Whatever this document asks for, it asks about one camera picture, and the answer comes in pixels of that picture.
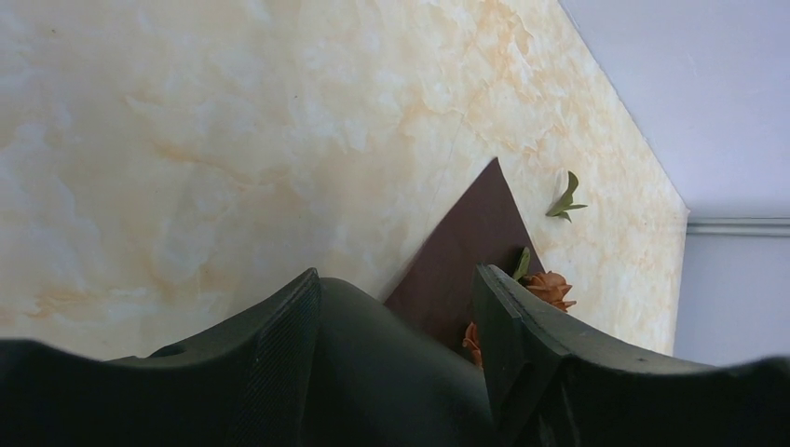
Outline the small fallen green leaf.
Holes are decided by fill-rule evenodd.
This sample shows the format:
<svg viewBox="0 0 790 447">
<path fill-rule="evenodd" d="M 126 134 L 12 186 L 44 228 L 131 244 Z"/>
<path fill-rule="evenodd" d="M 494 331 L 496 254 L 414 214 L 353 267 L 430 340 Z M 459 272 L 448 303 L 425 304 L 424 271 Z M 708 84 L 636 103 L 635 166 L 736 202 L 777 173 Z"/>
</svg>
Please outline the small fallen green leaf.
<svg viewBox="0 0 790 447">
<path fill-rule="evenodd" d="M 558 218 L 572 223 L 570 212 L 587 208 L 586 204 L 577 203 L 574 194 L 579 187 L 579 178 L 573 171 L 567 172 L 567 185 L 565 191 L 552 203 L 545 216 Z"/>
</svg>

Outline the red paper bouquet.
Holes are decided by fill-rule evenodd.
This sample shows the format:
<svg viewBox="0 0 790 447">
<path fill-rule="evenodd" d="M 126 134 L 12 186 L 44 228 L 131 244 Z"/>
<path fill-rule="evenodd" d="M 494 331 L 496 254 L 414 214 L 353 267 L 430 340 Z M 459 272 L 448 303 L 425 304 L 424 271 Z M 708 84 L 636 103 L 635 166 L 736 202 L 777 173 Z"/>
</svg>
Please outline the red paper bouquet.
<svg viewBox="0 0 790 447">
<path fill-rule="evenodd" d="M 477 264 L 512 274 L 525 248 L 530 274 L 543 272 L 498 159 L 493 159 L 420 247 L 385 306 L 429 337 L 470 359 L 462 340 L 474 321 Z"/>
</svg>

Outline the black cylindrical vase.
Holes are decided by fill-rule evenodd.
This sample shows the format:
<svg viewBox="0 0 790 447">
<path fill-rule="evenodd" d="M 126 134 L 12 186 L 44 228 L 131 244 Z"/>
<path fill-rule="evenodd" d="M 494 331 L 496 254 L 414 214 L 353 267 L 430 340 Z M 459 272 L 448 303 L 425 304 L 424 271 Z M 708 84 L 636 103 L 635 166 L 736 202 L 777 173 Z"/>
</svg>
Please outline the black cylindrical vase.
<svg viewBox="0 0 790 447">
<path fill-rule="evenodd" d="M 356 286 L 320 284 L 303 445 L 496 445 L 480 369 Z"/>
</svg>

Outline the brown small rose stem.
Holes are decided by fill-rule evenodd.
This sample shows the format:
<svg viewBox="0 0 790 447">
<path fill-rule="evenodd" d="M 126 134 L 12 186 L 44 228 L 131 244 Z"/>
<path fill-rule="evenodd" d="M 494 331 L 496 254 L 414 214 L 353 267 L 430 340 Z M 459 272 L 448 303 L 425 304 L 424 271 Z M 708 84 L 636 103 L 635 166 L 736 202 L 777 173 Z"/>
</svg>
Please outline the brown small rose stem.
<svg viewBox="0 0 790 447">
<path fill-rule="evenodd" d="M 523 248 L 511 277 L 541 301 L 567 312 L 569 307 L 577 303 L 565 299 L 572 285 L 566 282 L 565 277 L 552 271 L 530 274 L 528 267 L 531 263 L 531 255 L 530 249 Z M 468 351 L 472 362 L 481 370 L 484 367 L 483 357 L 478 327 L 474 321 L 467 326 L 461 345 Z"/>
</svg>

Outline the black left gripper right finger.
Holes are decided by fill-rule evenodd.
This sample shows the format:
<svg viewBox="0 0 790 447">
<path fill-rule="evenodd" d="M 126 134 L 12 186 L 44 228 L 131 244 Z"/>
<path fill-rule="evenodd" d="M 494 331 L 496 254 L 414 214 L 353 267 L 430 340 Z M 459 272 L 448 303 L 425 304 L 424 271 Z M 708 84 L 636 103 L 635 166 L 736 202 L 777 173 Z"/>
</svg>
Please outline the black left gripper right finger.
<svg viewBox="0 0 790 447">
<path fill-rule="evenodd" d="M 631 345 L 541 301 L 493 265 L 474 320 L 506 446 L 785 446 L 789 360 L 716 367 Z"/>
</svg>

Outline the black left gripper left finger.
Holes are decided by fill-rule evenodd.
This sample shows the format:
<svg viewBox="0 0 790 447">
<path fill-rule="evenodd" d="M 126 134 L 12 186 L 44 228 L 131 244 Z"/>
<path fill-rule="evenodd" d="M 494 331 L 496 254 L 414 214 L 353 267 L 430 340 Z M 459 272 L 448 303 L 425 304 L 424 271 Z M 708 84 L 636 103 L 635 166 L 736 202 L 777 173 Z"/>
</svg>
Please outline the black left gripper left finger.
<svg viewBox="0 0 790 447">
<path fill-rule="evenodd" d="M 146 358 L 1 344 L 5 446 L 297 446 L 319 327 L 308 269 L 263 302 Z"/>
</svg>

